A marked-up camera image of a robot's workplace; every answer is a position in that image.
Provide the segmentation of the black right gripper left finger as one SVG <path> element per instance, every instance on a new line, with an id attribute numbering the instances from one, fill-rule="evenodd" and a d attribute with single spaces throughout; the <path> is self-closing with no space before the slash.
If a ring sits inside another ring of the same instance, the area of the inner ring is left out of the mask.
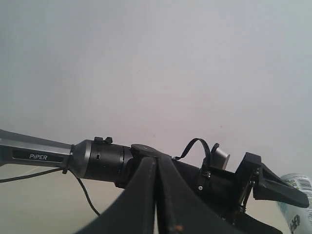
<path id="1" fill-rule="evenodd" d="M 115 202 L 79 234 L 152 234 L 154 231 L 156 159 L 142 159 Z"/>

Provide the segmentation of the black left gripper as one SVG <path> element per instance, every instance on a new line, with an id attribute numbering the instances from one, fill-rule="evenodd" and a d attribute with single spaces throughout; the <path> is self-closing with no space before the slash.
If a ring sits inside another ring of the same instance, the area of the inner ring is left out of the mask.
<path id="1" fill-rule="evenodd" d="M 231 224 L 246 210 L 246 203 L 252 183 L 259 171 L 253 188 L 255 200 L 283 202 L 299 208 L 308 208 L 309 200 L 305 193 L 282 181 L 264 163 L 261 156 L 246 153 L 234 173 L 214 169 L 210 181 L 212 196 L 217 213 Z"/>

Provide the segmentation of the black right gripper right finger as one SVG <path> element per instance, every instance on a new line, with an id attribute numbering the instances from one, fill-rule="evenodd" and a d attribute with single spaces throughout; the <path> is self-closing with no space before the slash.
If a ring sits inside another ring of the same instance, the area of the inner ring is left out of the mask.
<path id="1" fill-rule="evenodd" d="M 157 222 L 160 234 L 279 234 L 247 214 L 233 224 L 220 218 L 187 185 L 168 156 L 158 159 Z"/>

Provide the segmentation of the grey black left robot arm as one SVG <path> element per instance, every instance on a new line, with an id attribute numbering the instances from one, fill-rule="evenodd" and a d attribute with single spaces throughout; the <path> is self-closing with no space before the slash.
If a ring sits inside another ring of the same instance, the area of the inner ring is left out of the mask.
<path id="1" fill-rule="evenodd" d="M 226 170 L 229 155 L 219 144 L 209 148 L 201 140 L 204 159 L 200 168 L 183 163 L 180 156 L 172 163 L 186 183 L 222 218 L 235 223 L 245 213 L 249 195 L 256 200 L 271 200 L 307 208 L 305 193 L 275 175 L 261 157 L 246 153 L 237 170 Z M 1 131 L 1 164 L 56 167 L 72 171 L 78 178 L 108 181 L 125 188 L 142 158 L 158 157 L 161 152 L 146 145 L 130 147 L 113 143 L 111 137 L 96 137 L 71 145 L 42 138 Z"/>

